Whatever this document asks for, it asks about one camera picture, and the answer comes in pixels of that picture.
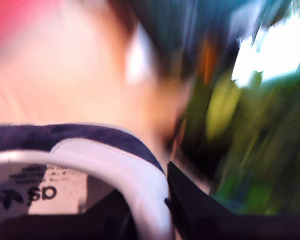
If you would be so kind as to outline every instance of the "skin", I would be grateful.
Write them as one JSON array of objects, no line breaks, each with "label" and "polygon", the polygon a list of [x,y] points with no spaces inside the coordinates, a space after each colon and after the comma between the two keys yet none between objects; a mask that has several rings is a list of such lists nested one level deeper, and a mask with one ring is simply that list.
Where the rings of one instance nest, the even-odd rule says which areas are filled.
[{"label": "skin", "polygon": [[0,124],[117,125],[166,166],[163,143],[190,88],[157,79],[126,85],[130,35],[107,7],[62,4],[42,15],[0,42]]}]

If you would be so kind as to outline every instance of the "shoe label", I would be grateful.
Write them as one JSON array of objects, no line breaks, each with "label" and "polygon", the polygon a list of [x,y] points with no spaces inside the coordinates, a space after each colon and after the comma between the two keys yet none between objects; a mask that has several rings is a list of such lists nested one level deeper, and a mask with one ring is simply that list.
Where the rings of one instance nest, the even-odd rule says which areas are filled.
[{"label": "shoe label", "polygon": [[3,165],[0,166],[0,223],[24,214],[83,213],[113,190],[97,178],[66,167]]}]

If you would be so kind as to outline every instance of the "bright light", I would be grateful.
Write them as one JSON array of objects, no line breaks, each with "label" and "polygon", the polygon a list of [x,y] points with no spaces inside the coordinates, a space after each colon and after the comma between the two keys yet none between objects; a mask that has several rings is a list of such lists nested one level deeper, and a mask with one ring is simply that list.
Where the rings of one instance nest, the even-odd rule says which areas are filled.
[{"label": "bright light", "polygon": [[251,44],[251,37],[242,41],[234,66],[232,80],[236,80],[238,87],[249,85],[253,71],[263,72],[263,82],[295,73],[300,64],[299,16],[271,27],[259,52]]}]

